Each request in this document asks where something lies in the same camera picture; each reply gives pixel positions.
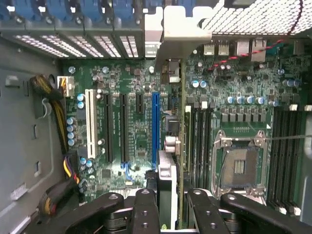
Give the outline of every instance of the blue pcie slot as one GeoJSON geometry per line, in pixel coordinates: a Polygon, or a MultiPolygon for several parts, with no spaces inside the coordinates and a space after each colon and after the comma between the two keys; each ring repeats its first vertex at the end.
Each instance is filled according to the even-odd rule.
{"type": "Polygon", "coordinates": [[[152,93],[152,164],[156,166],[160,142],[160,94],[152,93]]]}

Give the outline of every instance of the white pci slot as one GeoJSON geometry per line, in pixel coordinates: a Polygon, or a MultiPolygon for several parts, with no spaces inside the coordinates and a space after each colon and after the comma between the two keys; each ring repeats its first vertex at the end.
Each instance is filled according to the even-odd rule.
{"type": "Polygon", "coordinates": [[[96,158],[98,143],[98,123],[97,123],[97,92],[93,89],[85,90],[86,98],[86,118],[87,118],[87,149],[88,158],[96,158]]]}

